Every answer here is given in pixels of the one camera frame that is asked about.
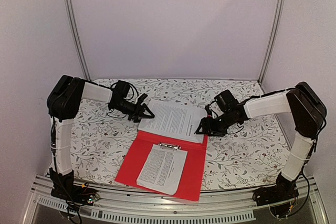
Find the printed white paper sheets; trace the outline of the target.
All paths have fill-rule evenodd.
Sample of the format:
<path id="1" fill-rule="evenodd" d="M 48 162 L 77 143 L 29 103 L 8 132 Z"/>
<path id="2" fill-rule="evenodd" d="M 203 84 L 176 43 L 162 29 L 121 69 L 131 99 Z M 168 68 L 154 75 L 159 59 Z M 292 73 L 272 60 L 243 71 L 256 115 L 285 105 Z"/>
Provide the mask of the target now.
<path id="1" fill-rule="evenodd" d="M 201 119 L 207 116 L 204 109 L 154 99 L 148 107 L 154 113 L 154 118 L 142 119 L 138 130 L 202 144 L 203 135 L 195 132 Z"/>

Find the spine metal folder clip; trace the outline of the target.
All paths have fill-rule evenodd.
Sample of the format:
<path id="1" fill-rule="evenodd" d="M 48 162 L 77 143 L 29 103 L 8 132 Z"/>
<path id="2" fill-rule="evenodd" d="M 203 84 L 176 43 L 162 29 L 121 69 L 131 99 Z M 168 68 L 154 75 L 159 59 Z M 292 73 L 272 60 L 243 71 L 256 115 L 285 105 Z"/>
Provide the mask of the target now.
<path id="1" fill-rule="evenodd" d="M 180 151 L 181 147 L 179 145 L 159 143 L 158 146 L 164 151 Z"/>

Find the red file folder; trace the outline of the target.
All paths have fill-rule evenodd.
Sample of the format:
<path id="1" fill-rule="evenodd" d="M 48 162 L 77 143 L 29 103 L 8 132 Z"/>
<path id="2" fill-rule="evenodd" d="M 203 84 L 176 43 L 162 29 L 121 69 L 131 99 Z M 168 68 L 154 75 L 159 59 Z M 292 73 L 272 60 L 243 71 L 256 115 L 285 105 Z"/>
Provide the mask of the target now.
<path id="1" fill-rule="evenodd" d="M 115 181 L 176 198 L 198 201 L 207 136 L 201 143 L 139 131 Z"/>

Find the separate printed paper sheet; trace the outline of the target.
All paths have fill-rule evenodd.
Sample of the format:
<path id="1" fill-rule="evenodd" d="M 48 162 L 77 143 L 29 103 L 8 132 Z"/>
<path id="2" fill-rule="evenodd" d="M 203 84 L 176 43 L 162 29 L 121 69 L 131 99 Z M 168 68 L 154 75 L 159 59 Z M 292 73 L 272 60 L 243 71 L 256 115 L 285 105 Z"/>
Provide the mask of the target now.
<path id="1" fill-rule="evenodd" d="M 153 145 L 136 179 L 138 186 L 167 195 L 179 187 L 188 151 L 164 151 Z"/>

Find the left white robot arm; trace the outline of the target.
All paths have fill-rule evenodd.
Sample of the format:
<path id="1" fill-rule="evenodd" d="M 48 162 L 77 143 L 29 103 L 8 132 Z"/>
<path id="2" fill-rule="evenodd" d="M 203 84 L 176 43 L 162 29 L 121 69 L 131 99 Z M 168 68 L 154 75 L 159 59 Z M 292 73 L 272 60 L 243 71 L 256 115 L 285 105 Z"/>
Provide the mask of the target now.
<path id="1" fill-rule="evenodd" d="M 51 152 L 58 176 L 73 173 L 70 160 L 71 128 L 82 100 L 92 100 L 107 104 L 109 110 L 117 110 L 135 123 L 142 119 L 153 119 L 154 113 L 144 103 L 147 94 L 139 95 L 135 102 L 127 99 L 131 83 L 117 81 L 110 87 L 88 80 L 63 75 L 47 99 L 51 117 Z"/>

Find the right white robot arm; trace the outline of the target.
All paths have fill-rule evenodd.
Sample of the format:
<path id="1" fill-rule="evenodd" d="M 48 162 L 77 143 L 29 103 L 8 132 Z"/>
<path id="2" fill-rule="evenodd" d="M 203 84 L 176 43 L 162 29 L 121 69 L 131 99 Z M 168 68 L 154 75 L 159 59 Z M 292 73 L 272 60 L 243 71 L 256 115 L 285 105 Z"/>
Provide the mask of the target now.
<path id="1" fill-rule="evenodd" d="M 295 124 L 295 139 L 289 158 L 279 174 L 284 179 L 271 190 L 276 201 L 284 200 L 291 194 L 292 186 L 308 163 L 320 132 L 325 128 L 327 108 L 307 82 L 299 82 L 292 88 L 251 96 L 238 101 L 229 90 L 221 92 L 214 98 L 222 115 L 212 117 L 207 105 L 208 116 L 200 120 L 197 135 L 225 136 L 234 124 L 243 124 L 259 116 L 290 113 Z"/>

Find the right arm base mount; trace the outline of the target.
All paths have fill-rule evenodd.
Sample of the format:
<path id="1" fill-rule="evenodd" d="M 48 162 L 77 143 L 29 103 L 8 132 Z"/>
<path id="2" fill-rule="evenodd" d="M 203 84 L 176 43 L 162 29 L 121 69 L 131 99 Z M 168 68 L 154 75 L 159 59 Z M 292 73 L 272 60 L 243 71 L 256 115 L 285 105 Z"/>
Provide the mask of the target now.
<path id="1" fill-rule="evenodd" d="M 257 206 L 275 204 L 270 208 L 271 214 L 278 218 L 287 218 L 298 203 L 299 192 L 296 180 L 289 181 L 282 174 L 276 179 L 276 184 L 270 187 L 260 187 L 253 193 L 252 199 Z"/>

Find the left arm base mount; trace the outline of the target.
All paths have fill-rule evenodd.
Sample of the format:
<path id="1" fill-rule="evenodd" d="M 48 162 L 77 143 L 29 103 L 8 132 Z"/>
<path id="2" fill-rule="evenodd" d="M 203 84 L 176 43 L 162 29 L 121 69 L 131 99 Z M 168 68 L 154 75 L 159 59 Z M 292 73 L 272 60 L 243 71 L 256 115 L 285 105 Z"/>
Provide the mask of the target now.
<path id="1" fill-rule="evenodd" d="M 56 172 L 53 168 L 50 168 L 49 174 L 53 182 L 53 188 L 51 190 L 53 197 L 80 205 L 93 205 L 95 201 L 100 199 L 98 191 L 89 188 L 88 183 L 84 183 L 83 186 L 74 184 L 73 171 L 63 175 Z"/>

